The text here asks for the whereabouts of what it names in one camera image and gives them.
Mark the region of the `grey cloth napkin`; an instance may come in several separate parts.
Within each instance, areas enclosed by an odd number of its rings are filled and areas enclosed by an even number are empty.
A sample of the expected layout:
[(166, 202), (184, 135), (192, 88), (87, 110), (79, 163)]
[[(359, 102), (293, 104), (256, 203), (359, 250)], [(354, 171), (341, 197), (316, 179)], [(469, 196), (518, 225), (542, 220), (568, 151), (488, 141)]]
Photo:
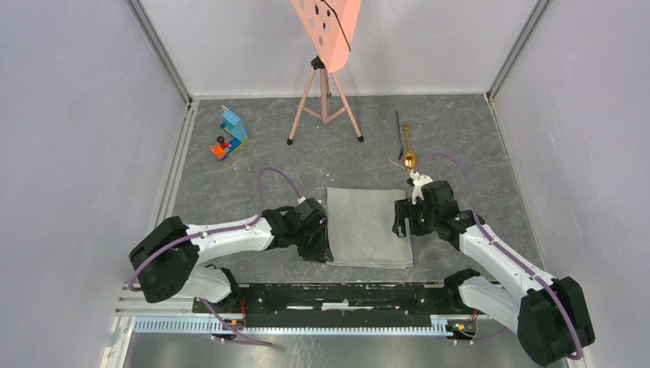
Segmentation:
[(409, 238), (392, 232), (398, 189), (327, 188), (327, 228), (332, 265), (361, 268), (413, 266)]

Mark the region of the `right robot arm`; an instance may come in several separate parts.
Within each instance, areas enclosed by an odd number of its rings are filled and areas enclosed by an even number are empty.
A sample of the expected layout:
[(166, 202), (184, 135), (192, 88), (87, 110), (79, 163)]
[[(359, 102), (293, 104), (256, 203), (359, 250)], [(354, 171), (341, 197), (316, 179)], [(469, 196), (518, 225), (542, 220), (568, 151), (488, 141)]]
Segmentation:
[(445, 279), (449, 297), (486, 313), (517, 339), (539, 366), (579, 360), (596, 334), (583, 289), (519, 255), (472, 210), (461, 210), (451, 185), (429, 176), (408, 179), (411, 195), (395, 202), (398, 237), (435, 233), (483, 267), (495, 282), (467, 268)]

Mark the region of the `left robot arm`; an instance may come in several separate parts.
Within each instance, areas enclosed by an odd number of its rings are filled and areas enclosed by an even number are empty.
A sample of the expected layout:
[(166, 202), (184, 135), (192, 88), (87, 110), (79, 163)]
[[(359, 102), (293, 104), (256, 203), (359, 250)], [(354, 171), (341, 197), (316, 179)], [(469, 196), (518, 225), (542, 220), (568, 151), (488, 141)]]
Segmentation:
[(186, 225), (173, 216), (158, 224), (130, 252), (135, 272), (131, 288), (143, 292), (151, 304), (177, 294), (218, 303), (235, 291), (235, 279), (229, 270), (211, 267), (208, 261), (292, 245), (306, 261), (333, 261), (327, 213), (314, 198), (216, 225)]

